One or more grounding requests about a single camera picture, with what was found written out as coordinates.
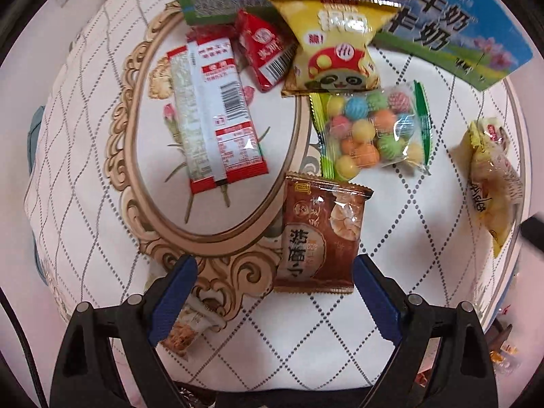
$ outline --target yellow bread package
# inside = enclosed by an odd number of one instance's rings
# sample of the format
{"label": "yellow bread package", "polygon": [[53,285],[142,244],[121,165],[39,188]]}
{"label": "yellow bread package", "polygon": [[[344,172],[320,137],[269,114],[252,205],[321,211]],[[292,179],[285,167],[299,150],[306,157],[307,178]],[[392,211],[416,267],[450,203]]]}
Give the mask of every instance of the yellow bread package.
{"label": "yellow bread package", "polygon": [[368,43],[400,8],[381,0],[270,0],[299,42],[283,95],[376,89]]}
{"label": "yellow bread package", "polygon": [[523,200],[523,183],[506,156],[509,139],[497,118],[471,122],[469,135],[472,200],[493,237],[497,257],[512,229],[516,206]]}

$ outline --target barcode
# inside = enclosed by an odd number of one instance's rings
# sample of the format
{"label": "barcode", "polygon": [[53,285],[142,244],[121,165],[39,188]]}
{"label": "barcode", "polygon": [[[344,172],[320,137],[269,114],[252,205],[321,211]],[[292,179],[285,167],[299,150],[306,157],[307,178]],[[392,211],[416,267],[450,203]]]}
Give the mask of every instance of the barcode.
{"label": "barcode", "polygon": [[291,45],[283,53],[278,54],[276,58],[259,69],[270,84],[274,85],[284,77],[289,69],[295,50],[296,45]]}
{"label": "barcode", "polygon": [[225,107],[225,115],[227,121],[240,117],[249,119],[248,108],[244,102],[244,94],[241,90],[238,81],[232,81],[220,87],[223,106]]}

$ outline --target blue candy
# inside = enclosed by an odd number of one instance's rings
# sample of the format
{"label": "blue candy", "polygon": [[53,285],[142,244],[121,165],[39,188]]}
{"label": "blue candy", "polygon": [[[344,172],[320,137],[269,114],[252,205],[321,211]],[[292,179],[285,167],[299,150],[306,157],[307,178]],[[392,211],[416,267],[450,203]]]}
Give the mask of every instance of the blue candy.
{"label": "blue candy", "polygon": [[368,115],[368,103],[363,97],[351,97],[344,106],[344,115],[350,121],[364,119]]}
{"label": "blue candy", "polygon": [[415,131],[415,118],[413,114],[398,114],[395,123],[396,136],[410,137]]}

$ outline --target teal fabric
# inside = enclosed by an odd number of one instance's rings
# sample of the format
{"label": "teal fabric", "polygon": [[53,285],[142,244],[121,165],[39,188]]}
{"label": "teal fabric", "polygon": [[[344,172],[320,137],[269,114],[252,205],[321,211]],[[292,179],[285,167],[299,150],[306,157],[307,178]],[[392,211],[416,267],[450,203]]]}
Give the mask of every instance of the teal fabric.
{"label": "teal fabric", "polygon": [[[36,158],[37,137],[40,134],[41,119],[44,116],[45,107],[39,107],[34,116],[32,116],[31,129],[27,136],[27,158],[28,158],[28,172],[32,173],[34,167],[34,161]],[[40,257],[37,254],[36,238],[34,238],[34,262],[36,263],[37,272],[40,274],[43,282],[46,282],[44,272],[41,268]]]}

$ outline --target black cable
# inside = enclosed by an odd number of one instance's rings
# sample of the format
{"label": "black cable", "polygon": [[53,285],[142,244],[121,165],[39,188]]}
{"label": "black cable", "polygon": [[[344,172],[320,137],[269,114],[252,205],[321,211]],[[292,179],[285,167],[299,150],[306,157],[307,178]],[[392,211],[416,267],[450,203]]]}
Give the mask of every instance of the black cable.
{"label": "black cable", "polygon": [[37,372],[36,363],[34,362],[34,356],[32,355],[31,346],[28,344],[28,340],[24,334],[23,327],[19,323],[19,320],[17,316],[15,315],[15,312],[13,311],[13,308],[10,305],[9,301],[7,300],[7,297],[4,294],[4,291],[2,291],[1,287],[0,287],[0,304],[2,304],[2,307],[4,308],[4,311],[7,314],[7,317],[12,323],[13,328],[15,332],[17,333],[17,337],[19,337],[19,342],[21,343],[21,347],[23,348],[24,358],[27,360],[28,370],[31,374],[32,382],[34,384],[34,388],[36,389],[36,395],[37,395],[38,401],[40,402],[40,406],[41,408],[49,408],[47,405],[47,399],[45,398],[44,389],[42,388],[42,385],[41,385],[40,375]]}

